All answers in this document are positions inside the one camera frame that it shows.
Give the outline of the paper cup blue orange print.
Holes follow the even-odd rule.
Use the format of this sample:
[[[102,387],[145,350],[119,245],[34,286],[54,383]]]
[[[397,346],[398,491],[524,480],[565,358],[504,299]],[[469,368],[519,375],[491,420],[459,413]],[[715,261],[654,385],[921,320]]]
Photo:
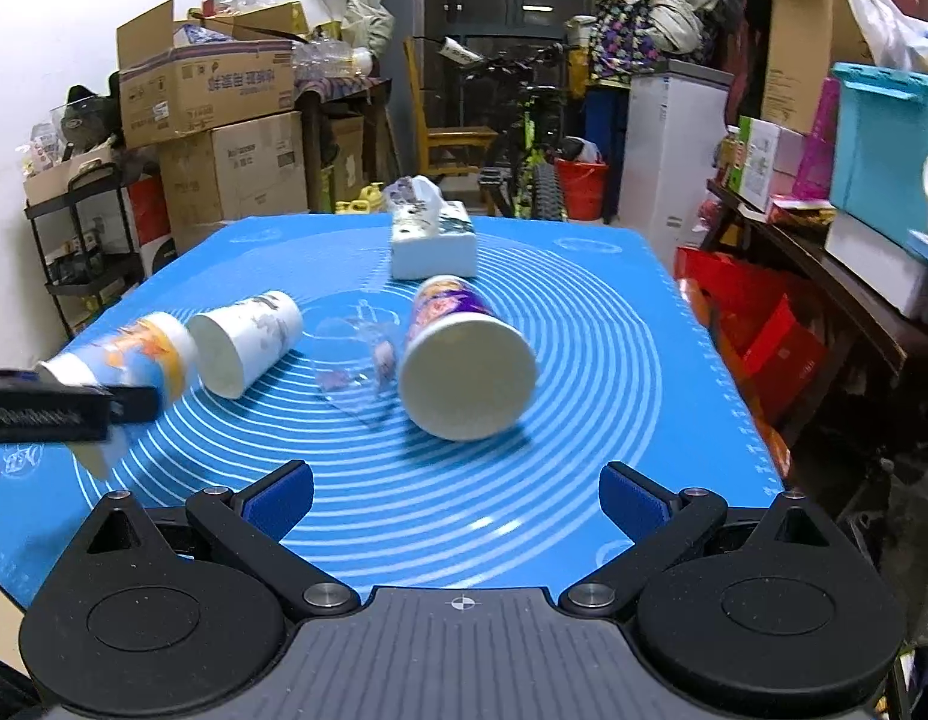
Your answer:
[[[155,416],[127,426],[116,424],[103,442],[68,444],[91,476],[106,479],[145,427],[196,383],[197,349],[184,323],[166,312],[153,312],[105,337],[39,362],[36,372],[41,380],[64,385],[128,385],[160,392],[161,406]]]

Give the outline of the white paper cup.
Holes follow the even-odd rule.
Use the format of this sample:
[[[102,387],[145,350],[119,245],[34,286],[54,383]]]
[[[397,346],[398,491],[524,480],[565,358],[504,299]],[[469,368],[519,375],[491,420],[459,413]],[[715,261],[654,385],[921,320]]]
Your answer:
[[[269,291],[196,314],[185,328],[196,343],[203,387],[237,400],[300,341],[303,316],[288,294]]]

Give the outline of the clear plastic cup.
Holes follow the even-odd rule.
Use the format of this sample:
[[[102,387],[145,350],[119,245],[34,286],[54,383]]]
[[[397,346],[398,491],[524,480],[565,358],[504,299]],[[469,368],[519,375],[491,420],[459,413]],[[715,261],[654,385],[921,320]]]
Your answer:
[[[391,416],[399,367],[392,325],[358,317],[324,319],[309,359],[318,394],[336,410],[370,427]]]

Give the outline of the purple printed paper cup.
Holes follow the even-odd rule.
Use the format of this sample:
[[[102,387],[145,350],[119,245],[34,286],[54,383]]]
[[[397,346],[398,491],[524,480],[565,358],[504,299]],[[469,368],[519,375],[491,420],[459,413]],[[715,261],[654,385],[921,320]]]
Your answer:
[[[536,380],[529,343],[471,283],[438,275],[418,287],[399,364],[400,401],[415,426],[453,442],[504,433]]]

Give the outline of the black shelf rack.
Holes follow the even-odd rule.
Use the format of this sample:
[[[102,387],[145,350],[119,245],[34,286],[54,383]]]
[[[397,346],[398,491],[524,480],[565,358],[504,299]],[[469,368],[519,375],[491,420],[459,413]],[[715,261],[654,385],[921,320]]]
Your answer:
[[[124,176],[114,166],[95,167],[98,177],[78,179],[77,187],[67,188],[64,193],[50,197],[37,205],[28,203],[25,216],[31,227],[37,255],[41,259],[44,289],[54,302],[55,312],[64,327],[67,340],[73,340],[96,317],[106,310],[114,298],[106,298],[104,291],[119,284],[124,294],[128,288],[137,286],[145,279],[142,257],[133,242],[130,215],[124,197]],[[100,234],[91,226],[85,226],[80,216],[80,205],[96,195],[111,195],[116,202],[124,231],[125,247],[119,252],[106,252]],[[65,213],[70,220],[71,236],[59,249],[49,252],[41,239],[37,222],[44,216]],[[72,322],[67,317],[62,299],[89,299],[93,302],[88,319]]]

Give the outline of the blue silicone baking mat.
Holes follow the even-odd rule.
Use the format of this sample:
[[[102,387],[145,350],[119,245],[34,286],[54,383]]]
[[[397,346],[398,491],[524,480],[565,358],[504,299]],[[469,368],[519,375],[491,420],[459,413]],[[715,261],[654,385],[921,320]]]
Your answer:
[[[731,376],[645,239],[615,227],[480,220],[475,289],[523,335],[516,359],[461,322],[412,332],[381,216],[231,224],[128,294],[86,341],[164,312],[280,291],[303,333],[236,400],[194,387],[128,439],[105,478],[62,445],[0,445],[0,587],[27,605],[103,494],[178,505],[308,463],[313,509],[286,537],[359,592],[562,589],[627,548],[599,507],[611,461],[743,507],[782,485]]]

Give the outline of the lower cardboard box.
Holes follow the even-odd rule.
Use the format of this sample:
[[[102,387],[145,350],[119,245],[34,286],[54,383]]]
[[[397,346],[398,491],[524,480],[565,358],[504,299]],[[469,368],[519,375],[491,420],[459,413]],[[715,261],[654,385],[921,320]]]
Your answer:
[[[296,110],[163,143],[158,164],[179,254],[233,221],[309,211]]]

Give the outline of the dark wooden side table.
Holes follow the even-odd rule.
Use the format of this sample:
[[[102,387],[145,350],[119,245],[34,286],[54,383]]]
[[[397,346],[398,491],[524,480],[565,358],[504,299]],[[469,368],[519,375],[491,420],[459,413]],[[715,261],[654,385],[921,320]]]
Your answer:
[[[765,266],[781,265],[814,284],[817,307],[825,317],[827,358],[793,406],[780,418],[798,429],[814,416],[853,372],[864,376],[864,392],[894,408],[928,408],[928,325],[912,322],[892,309],[874,289],[845,265],[825,254],[824,246],[764,221],[764,216],[718,182],[708,192],[721,202],[705,249],[715,249],[729,226],[744,229],[744,241],[757,242]]]

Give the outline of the black helmet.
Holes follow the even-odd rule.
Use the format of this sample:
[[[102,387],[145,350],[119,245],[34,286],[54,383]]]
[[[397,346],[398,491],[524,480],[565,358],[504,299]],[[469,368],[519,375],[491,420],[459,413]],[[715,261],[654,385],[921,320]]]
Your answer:
[[[64,145],[64,161],[101,145],[124,146],[116,86],[106,94],[93,93],[83,85],[71,86],[65,103],[52,111],[52,123]]]

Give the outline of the upper open cardboard box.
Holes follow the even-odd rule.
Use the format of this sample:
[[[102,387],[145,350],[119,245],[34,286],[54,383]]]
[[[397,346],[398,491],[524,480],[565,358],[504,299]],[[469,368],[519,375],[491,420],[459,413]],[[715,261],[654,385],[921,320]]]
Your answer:
[[[297,0],[182,21],[167,0],[119,26],[125,143],[159,145],[293,109],[293,46],[305,29]]]

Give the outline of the white tissue box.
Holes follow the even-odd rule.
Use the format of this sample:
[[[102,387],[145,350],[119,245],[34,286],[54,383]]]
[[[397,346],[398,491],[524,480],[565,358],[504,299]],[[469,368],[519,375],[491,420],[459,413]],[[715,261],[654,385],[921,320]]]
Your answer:
[[[400,177],[382,190],[391,213],[391,278],[477,277],[477,234],[466,207],[428,177]]]

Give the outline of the red plastic bucket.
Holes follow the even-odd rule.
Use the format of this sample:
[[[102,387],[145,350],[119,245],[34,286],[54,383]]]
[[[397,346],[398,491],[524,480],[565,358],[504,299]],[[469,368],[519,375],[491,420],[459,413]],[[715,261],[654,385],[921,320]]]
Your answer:
[[[609,166],[604,163],[555,160],[563,203],[570,220],[596,221],[603,216],[604,190]]]

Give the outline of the green white carton box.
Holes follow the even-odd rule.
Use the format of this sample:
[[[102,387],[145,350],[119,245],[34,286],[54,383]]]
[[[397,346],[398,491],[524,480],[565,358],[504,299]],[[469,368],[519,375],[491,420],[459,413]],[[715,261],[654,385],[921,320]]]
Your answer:
[[[739,119],[728,187],[755,208],[765,210],[777,162],[780,127],[743,115]]]

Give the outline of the wooden yellow chair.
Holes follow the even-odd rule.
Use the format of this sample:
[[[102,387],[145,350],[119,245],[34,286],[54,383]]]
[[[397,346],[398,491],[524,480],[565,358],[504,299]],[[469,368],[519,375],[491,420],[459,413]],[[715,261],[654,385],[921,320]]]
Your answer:
[[[418,172],[435,184],[446,177],[477,176],[498,133],[486,125],[432,127],[428,124],[423,75],[418,61],[418,46],[423,43],[423,36],[407,36],[402,41],[411,90]]]

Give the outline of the white chest freezer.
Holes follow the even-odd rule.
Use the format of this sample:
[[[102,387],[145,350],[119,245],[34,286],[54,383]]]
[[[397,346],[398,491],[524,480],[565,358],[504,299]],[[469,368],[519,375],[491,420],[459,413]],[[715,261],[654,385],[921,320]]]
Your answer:
[[[664,266],[674,265],[715,174],[731,82],[726,71],[679,60],[630,82],[615,219],[643,234]]]

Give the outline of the black green bicycle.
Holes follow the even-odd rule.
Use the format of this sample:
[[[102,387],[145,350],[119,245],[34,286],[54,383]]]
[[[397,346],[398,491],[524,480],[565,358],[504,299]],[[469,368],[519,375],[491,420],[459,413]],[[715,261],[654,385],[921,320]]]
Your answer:
[[[549,43],[519,59],[500,54],[484,57],[450,36],[433,39],[438,55],[464,73],[467,83],[493,85],[492,121],[498,137],[477,176],[478,193],[490,213],[505,218],[565,221],[568,218],[555,160],[568,160],[565,133],[567,96],[560,86],[535,79],[539,68],[555,68],[567,48]]]

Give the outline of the teal plastic storage bin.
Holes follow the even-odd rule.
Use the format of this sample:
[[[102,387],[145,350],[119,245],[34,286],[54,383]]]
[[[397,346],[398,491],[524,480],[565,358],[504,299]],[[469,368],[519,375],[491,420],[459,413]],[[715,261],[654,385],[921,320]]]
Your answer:
[[[830,203],[897,245],[928,229],[928,75],[839,62]]]

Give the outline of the floral purple bag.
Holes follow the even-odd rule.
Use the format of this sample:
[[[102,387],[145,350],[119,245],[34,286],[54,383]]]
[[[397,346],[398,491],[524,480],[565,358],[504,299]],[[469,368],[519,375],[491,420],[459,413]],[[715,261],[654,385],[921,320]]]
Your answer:
[[[704,25],[685,0],[599,0],[588,44],[589,79],[628,86],[669,55],[693,54]]]

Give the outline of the tall brown cardboard box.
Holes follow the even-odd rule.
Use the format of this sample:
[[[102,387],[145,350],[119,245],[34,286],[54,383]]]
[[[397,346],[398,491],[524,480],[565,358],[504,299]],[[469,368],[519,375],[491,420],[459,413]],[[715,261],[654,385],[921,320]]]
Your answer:
[[[846,0],[773,0],[761,117],[811,132],[835,62],[873,65]]]

